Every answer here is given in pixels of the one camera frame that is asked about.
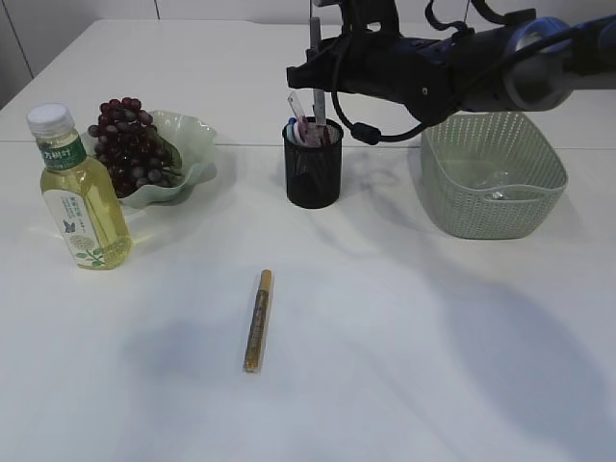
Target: green plastic basket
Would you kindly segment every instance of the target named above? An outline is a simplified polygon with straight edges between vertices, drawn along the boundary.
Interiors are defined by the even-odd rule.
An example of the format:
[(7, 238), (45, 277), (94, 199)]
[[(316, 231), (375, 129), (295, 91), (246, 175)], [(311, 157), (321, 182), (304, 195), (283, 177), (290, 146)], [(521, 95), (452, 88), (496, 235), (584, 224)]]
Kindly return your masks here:
[[(464, 239), (528, 236), (568, 181), (554, 149), (520, 113), (454, 115), (429, 128), (422, 171), (438, 224)], [(485, 179), (495, 175), (506, 175), (506, 183), (490, 187)]]

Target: gold marker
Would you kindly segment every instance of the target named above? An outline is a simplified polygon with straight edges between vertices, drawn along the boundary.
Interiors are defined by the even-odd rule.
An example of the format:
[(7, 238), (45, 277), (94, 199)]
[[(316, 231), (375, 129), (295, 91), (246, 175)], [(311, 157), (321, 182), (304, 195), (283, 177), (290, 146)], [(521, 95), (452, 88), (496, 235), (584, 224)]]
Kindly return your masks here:
[(261, 366), (261, 350), (268, 320), (270, 289), (271, 271), (266, 269), (261, 273), (261, 283), (259, 284), (257, 299), (254, 302), (250, 335), (248, 336), (248, 345), (246, 346), (246, 355), (244, 357), (245, 372), (258, 372)]

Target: ceramic bowl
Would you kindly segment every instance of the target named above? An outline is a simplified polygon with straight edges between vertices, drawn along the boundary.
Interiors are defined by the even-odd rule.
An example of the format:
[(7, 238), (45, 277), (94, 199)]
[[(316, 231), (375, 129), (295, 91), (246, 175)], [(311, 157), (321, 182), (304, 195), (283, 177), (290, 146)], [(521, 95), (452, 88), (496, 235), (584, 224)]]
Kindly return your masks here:
[[(217, 135), (209, 125), (189, 115), (170, 111), (150, 111), (154, 125), (165, 140), (173, 144), (182, 158), (184, 180), (173, 188), (145, 185), (131, 195), (120, 199), (124, 205), (142, 208), (152, 202), (165, 202), (173, 199), (186, 187), (194, 185), (203, 171), (214, 161), (214, 139)], [(88, 133), (82, 134), (84, 147), (88, 155), (94, 155), (96, 140)]]

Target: bottle cap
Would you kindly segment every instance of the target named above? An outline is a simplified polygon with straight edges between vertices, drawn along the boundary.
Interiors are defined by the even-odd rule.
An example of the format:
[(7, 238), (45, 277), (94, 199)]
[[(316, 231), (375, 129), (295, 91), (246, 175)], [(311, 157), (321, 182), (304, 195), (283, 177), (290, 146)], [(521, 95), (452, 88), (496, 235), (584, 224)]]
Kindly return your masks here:
[(70, 111), (64, 104), (43, 104), (28, 114), (28, 126), (37, 138), (55, 138), (66, 135), (75, 127)]

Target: pen holder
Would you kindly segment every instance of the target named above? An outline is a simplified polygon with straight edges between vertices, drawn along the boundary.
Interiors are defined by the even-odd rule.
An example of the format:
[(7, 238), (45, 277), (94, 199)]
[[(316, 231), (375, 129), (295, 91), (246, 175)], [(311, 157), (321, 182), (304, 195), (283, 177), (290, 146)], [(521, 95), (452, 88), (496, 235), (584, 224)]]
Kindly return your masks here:
[[(308, 122), (315, 118), (308, 117)], [(282, 131), (287, 197), (304, 209), (322, 209), (340, 197), (344, 132), (329, 119), (327, 129), (331, 143), (322, 147), (299, 146), (289, 140), (286, 129)]]

